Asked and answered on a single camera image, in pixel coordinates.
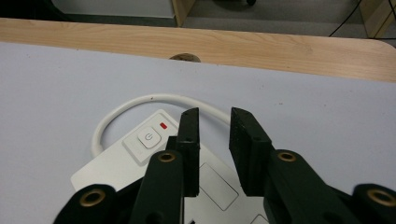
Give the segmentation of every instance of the white cable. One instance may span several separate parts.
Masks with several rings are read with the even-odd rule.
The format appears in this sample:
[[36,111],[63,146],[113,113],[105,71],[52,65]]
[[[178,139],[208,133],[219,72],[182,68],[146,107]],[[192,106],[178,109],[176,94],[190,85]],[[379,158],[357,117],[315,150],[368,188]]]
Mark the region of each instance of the white cable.
[[168,94],[168,93],[158,93],[158,94],[151,94],[151,95],[145,95],[141,96],[138,98],[135,98],[131,101],[128,101],[124,103],[123,105],[120,105],[119,107],[113,109],[110,113],[108,113],[98,124],[98,126],[95,129],[95,132],[93,133],[92,136],[92,147],[91,147],[91,153],[94,157],[98,156],[100,153],[102,153],[103,147],[101,144],[101,139],[103,135],[103,131],[107,127],[107,125],[115,119],[118,115],[122,114],[126,110],[136,106],[136,105],[141,105],[144,103],[151,103],[151,102],[165,102],[165,103],[179,103],[183,105],[188,105],[192,107],[199,107],[200,110],[203,112],[212,115],[213,117],[220,119],[227,125],[230,125],[230,116],[225,114],[224,112],[216,109],[215,107],[208,105],[204,102],[192,99],[187,96],[183,95],[176,95],[176,94]]

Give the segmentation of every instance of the black cable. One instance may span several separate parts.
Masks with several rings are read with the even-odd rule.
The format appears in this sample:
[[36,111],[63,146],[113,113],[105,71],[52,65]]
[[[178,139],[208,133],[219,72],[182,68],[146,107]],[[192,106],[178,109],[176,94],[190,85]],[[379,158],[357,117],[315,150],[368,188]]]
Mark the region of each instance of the black cable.
[[375,38],[375,37],[373,37],[373,38],[369,38],[369,39],[376,39],[376,40],[392,40],[392,39],[396,39],[396,37],[391,37],[391,38],[386,38],[386,37],[384,37],[384,38],[381,38],[381,37]]
[[358,9],[358,6],[361,4],[361,0],[359,1],[359,3],[355,6],[355,8],[353,8],[352,12],[346,17],[346,19],[337,27],[337,29],[335,29],[330,35],[329,37],[331,37],[335,32],[338,31],[338,29],[341,28],[341,26],[343,26],[347,20],[349,20],[349,18],[353,15],[353,13],[356,11],[356,9]]
[[389,5],[390,5],[390,8],[392,9],[393,16],[395,17],[395,21],[396,21],[396,12],[395,12],[395,8],[393,7],[393,4],[392,4],[392,2],[390,2],[390,0],[388,0],[388,2],[389,2]]

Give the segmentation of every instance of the brass screw insert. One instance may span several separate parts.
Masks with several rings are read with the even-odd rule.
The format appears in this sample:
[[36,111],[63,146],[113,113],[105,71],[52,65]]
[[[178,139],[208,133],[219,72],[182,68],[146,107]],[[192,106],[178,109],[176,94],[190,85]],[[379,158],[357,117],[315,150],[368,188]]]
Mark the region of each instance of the brass screw insert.
[[164,152],[158,156],[158,160],[163,162],[174,161],[176,156],[170,152]]
[[92,189],[81,196],[79,204],[83,207],[92,207],[99,204],[105,197],[106,194],[101,189]]
[[369,189],[367,190],[369,198],[376,203],[382,204],[387,207],[396,206],[396,198],[388,194],[382,189]]
[[282,161],[296,161],[297,160],[297,158],[289,152],[281,152],[281,153],[277,154],[277,157],[280,158]]

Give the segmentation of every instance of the screw hole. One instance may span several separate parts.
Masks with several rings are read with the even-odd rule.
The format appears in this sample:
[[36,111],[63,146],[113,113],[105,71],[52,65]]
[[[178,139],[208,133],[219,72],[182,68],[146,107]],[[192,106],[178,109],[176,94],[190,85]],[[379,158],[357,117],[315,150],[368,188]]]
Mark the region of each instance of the screw hole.
[[105,197],[106,194],[101,189],[92,189],[81,196],[79,199],[79,204],[83,207],[95,206],[99,204]]
[[296,161],[296,157],[289,153],[289,152],[281,152],[277,154],[277,156],[282,160],[282,161]]
[[165,152],[158,157],[158,159],[163,162],[173,161],[175,158],[176,156],[169,152]]
[[194,63],[200,63],[201,62],[201,60],[196,55],[193,55],[193,54],[190,54],[190,53],[181,53],[181,54],[173,56],[170,59],[178,60],[178,61],[194,62]]
[[376,203],[382,204],[387,207],[396,206],[396,199],[389,193],[382,189],[369,189],[367,190],[367,195],[371,200]]

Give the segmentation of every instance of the wooden surface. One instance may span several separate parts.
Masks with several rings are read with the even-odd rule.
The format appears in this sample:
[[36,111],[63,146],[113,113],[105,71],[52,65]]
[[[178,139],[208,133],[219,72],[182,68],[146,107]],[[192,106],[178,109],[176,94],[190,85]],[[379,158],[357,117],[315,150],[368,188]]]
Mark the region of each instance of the wooden surface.
[[194,3],[195,0],[172,0],[178,27],[183,25]]
[[376,40],[0,19],[0,41],[396,82],[396,49]]

